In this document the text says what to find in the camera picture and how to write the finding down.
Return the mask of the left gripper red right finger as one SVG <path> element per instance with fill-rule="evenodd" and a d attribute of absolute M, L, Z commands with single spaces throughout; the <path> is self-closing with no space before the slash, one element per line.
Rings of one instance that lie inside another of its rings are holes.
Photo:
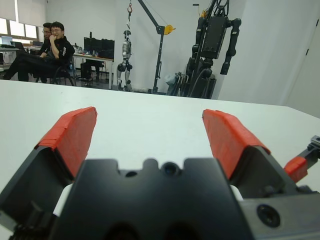
<path fill-rule="evenodd" d="M 298 194 L 297 185 L 271 151 L 237 117 L 206 109 L 202 120 L 213 156 L 243 198 Z"/>

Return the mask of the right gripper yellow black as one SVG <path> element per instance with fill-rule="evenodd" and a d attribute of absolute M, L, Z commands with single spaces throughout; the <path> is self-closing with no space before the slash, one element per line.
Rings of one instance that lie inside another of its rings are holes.
<path fill-rule="evenodd" d="M 295 182 L 299 182 L 308 175 L 308 169 L 320 159 L 320 136 L 314 135 L 310 144 L 296 157 L 292 158 L 284 167 L 285 172 Z"/>

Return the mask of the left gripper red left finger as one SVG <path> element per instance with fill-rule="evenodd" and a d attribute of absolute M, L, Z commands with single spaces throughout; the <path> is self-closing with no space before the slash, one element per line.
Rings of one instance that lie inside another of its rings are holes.
<path fill-rule="evenodd" d="M 0 193 L 2 226 L 25 225 L 33 211 L 53 213 L 87 157 L 97 115 L 93 106 L 67 112 L 35 145 Z"/>

